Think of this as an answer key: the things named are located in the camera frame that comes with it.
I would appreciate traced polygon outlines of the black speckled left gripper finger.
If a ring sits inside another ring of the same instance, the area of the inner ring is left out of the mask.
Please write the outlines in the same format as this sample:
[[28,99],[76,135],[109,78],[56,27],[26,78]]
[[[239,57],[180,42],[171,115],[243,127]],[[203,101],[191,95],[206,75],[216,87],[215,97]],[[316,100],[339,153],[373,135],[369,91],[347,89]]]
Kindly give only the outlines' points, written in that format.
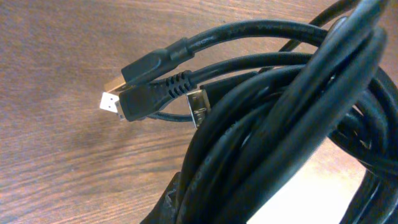
[[169,182],[160,199],[140,224],[175,224],[177,218],[176,196],[180,172]]

